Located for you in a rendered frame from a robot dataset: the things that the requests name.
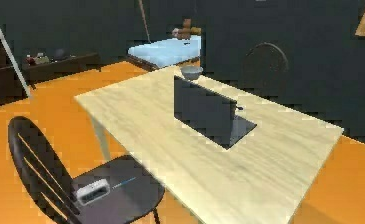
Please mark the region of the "white alarm clock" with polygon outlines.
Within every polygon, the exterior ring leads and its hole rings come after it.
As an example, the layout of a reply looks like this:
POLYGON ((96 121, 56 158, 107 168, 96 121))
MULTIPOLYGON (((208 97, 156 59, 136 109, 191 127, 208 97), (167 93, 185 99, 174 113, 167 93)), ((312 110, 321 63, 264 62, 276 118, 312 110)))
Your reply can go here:
POLYGON ((90 183, 76 192, 76 198, 82 206, 86 206, 110 193, 110 185, 106 179, 90 183))

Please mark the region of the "dark shelf with white frame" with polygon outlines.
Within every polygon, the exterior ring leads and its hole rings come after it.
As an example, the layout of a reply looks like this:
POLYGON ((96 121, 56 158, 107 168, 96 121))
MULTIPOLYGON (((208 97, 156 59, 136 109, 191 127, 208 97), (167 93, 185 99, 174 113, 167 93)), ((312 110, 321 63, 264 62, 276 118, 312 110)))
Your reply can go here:
POLYGON ((0 106, 30 96, 28 83, 0 27, 0 106))

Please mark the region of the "dark low side table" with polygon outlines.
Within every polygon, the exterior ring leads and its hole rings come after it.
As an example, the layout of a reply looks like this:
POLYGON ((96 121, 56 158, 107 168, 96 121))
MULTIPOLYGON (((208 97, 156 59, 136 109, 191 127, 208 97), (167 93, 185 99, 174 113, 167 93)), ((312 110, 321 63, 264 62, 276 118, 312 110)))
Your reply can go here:
POLYGON ((102 63, 98 53, 70 57, 58 62, 49 62, 34 66, 24 65, 22 74, 31 86, 37 83, 80 73, 90 69, 101 70, 102 63))

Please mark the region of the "black chair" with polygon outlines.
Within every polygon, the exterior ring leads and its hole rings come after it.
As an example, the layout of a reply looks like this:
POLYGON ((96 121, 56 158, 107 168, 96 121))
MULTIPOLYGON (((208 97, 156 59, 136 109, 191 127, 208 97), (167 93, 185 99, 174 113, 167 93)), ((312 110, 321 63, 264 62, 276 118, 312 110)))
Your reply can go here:
POLYGON ((124 155, 71 177, 41 130, 17 116, 8 124, 8 144, 19 177, 35 204, 57 224, 131 224, 156 214, 165 189, 132 156, 124 155), (136 177, 119 188, 114 185, 136 177), (110 193, 82 206, 78 189, 106 179, 110 193))

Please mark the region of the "black laptop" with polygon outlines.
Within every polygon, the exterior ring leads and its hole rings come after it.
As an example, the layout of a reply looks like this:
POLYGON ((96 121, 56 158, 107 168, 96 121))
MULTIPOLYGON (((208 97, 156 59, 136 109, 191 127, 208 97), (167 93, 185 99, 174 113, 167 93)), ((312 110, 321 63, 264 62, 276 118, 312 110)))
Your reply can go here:
POLYGON ((235 114, 236 106, 236 100, 174 77, 174 117, 225 149, 256 127, 235 114))

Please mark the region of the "blue pen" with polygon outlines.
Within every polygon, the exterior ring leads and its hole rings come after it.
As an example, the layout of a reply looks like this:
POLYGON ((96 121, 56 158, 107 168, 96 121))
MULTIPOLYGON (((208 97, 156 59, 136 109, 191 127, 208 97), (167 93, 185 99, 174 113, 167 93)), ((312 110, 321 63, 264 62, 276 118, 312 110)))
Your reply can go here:
POLYGON ((128 180, 122 181, 122 182, 120 182, 120 183, 118 183, 118 184, 114 185, 113 187, 111 187, 111 189, 119 188, 119 187, 121 187, 121 186, 123 186, 123 185, 125 185, 125 184, 128 184, 129 182, 131 182, 131 181, 133 181, 133 180, 135 180, 135 179, 136 179, 136 177, 132 177, 132 178, 130 178, 130 179, 128 179, 128 180))

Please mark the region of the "brown teddy bear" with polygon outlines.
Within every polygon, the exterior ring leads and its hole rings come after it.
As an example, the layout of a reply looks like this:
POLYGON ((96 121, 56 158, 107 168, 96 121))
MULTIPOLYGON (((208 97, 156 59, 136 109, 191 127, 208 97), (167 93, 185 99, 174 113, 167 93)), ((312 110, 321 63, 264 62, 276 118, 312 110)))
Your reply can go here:
POLYGON ((181 28, 174 28, 172 36, 178 40, 189 40, 192 35, 200 36, 202 29, 192 26, 192 20, 190 18, 184 19, 181 28))

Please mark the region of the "pale wooden table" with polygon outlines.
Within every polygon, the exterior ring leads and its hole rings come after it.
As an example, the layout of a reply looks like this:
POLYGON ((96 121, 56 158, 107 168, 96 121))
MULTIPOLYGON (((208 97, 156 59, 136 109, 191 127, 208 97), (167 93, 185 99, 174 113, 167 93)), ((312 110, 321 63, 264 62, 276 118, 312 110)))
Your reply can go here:
POLYGON ((203 224, 289 224, 342 128, 202 76, 256 127, 225 150, 174 117, 170 66, 77 96, 97 136, 110 133, 203 224))

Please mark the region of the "grey bowl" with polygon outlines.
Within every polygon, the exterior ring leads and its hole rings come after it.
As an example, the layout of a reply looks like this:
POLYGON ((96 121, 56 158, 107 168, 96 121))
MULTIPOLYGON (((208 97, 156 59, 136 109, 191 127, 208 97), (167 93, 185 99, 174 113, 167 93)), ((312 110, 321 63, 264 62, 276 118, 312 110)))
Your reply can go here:
POLYGON ((188 80, 197 80, 202 72, 203 68, 200 66, 186 65, 181 68, 183 77, 188 80))

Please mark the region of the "bed with blue sheet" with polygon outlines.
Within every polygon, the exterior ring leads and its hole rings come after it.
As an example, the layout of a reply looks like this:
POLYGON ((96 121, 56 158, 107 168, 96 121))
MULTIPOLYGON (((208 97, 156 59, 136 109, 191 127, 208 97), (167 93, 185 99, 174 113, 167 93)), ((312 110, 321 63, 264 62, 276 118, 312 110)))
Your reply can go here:
POLYGON ((130 47, 127 51, 127 60, 152 71, 198 60, 200 51, 201 37, 192 35, 188 40, 171 38, 130 47))

